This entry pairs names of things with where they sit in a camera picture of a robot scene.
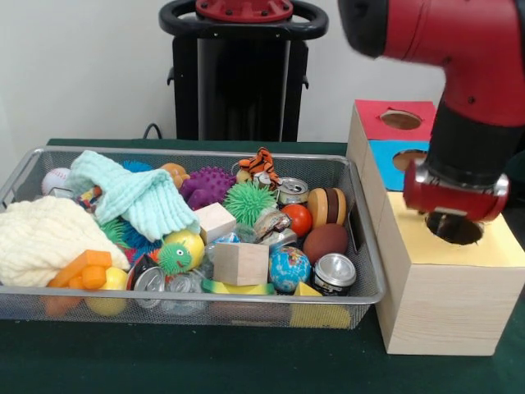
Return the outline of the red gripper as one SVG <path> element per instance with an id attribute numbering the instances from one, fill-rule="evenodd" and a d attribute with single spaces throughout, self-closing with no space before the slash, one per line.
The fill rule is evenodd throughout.
<path id="1" fill-rule="evenodd" d="M 509 178 L 503 174 L 488 189 L 454 186 L 433 176 L 421 158 L 409 163 L 404 175 L 403 197 L 408 209 L 435 215 L 435 233 L 445 235 L 446 214 L 471 222 L 495 220 L 509 197 Z"/>

